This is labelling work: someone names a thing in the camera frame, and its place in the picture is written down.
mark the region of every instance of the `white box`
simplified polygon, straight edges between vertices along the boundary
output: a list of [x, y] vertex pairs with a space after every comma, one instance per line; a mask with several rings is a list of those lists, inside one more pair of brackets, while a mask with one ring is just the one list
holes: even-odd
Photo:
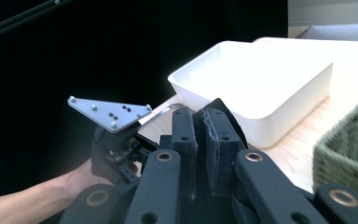
[[221, 98], [257, 148], [273, 147], [329, 94], [332, 61], [273, 45], [224, 41], [171, 73], [184, 105]]

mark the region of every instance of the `screw hole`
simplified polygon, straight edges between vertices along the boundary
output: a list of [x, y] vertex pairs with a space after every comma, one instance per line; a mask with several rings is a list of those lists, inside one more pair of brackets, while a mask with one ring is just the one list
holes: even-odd
[[157, 155], [158, 161], [170, 161], [172, 160], [172, 155], [167, 152], [161, 152]]
[[99, 206], [104, 204], [109, 198], [109, 194], [105, 190], [95, 190], [86, 199], [89, 206]]
[[143, 224], [154, 224], [157, 220], [157, 216], [154, 213], [145, 213], [141, 218]]
[[310, 224], [310, 220], [301, 213], [293, 213], [292, 220], [297, 224]]
[[336, 203], [347, 207], [358, 206], [358, 200], [352, 194], [343, 189], [330, 189], [328, 194]]
[[263, 157], [260, 154], [251, 152], [245, 155], [245, 158], [249, 161], [262, 161]]

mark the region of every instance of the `silver metal plate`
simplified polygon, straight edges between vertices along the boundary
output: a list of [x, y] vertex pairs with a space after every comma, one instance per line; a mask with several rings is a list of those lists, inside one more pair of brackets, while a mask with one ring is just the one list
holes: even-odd
[[120, 132], [152, 111], [150, 105], [129, 105], [74, 96], [69, 97], [68, 105], [111, 133]]

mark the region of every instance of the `human arm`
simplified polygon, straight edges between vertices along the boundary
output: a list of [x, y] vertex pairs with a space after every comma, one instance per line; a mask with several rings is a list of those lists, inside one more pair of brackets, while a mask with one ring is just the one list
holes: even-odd
[[91, 173], [87, 160], [74, 171], [50, 179], [20, 192], [0, 197], [1, 224], [34, 224], [68, 207], [85, 188], [94, 184], [111, 184]]

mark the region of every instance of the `gray wall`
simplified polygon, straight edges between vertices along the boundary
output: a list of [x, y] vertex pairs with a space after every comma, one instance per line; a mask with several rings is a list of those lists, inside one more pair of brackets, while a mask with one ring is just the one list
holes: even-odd
[[288, 0], [289, 26], [358, 23], [358, 0]]

